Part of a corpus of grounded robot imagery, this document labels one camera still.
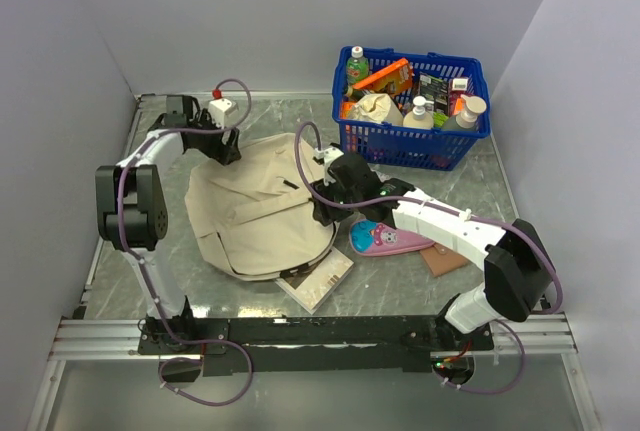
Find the coffee cover book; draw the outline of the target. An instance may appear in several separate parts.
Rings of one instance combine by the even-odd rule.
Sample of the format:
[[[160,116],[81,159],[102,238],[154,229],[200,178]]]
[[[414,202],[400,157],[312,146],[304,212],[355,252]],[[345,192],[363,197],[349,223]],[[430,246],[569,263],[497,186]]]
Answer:
[[[354,263],[336,248],[304,273],[277,278],[275,283],[306,312],[314,314],[342,283]]]

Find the beige canvas backpack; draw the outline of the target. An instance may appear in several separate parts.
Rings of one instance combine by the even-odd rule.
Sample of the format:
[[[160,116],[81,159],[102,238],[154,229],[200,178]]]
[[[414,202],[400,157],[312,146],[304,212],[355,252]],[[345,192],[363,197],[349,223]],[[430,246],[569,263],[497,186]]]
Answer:
[[[240,160],[207,160],[190,174],[185,206],[203,259],[242,281],[274,279],[322,260],[336,224],[313,217],[304,179],[322,178],[313,149],[292,133],[245,142]]]

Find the brown leather wallet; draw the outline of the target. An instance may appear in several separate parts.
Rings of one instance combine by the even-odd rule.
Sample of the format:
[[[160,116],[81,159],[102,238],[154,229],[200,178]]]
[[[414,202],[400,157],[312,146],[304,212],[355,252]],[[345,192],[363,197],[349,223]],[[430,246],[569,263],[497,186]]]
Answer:
[[[464,256],[440,244],[422,249],[419,254],[434,277],[443,276],[468,264]]]

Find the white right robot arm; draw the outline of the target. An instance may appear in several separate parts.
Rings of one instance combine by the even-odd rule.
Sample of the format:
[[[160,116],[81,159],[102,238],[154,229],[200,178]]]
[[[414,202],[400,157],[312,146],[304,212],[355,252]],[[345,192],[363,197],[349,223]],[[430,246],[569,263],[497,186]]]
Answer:
[[[313,159],[324,170],[308,186],[317,221],[328,225],[360,212],[370,221],[441,244],[482,271],[482,284],[444,306],[436,326],[444,347],[462,347],[473,332],[499,318],[526,321],[547,288],[559,284],[530,223],[481,218],[408,182],[383,181],[356,153],[327,147],[314,150]]]

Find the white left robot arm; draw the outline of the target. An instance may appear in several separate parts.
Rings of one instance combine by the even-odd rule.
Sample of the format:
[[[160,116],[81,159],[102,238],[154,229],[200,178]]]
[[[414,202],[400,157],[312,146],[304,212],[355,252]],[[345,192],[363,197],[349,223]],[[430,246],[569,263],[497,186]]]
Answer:
[[[162,244],[169,213],[161,176],[188,150],[222,165],[240,159],[238,105],[216,89],[202,108],[189,95],[166,97],[166,111],[142,143],[115,165],[95,173],[97,224],[101,238],[120,251],[143,291],[147,311],[143,333],[177,353],[192,349],[198,329],[188,298],[170,270]]]

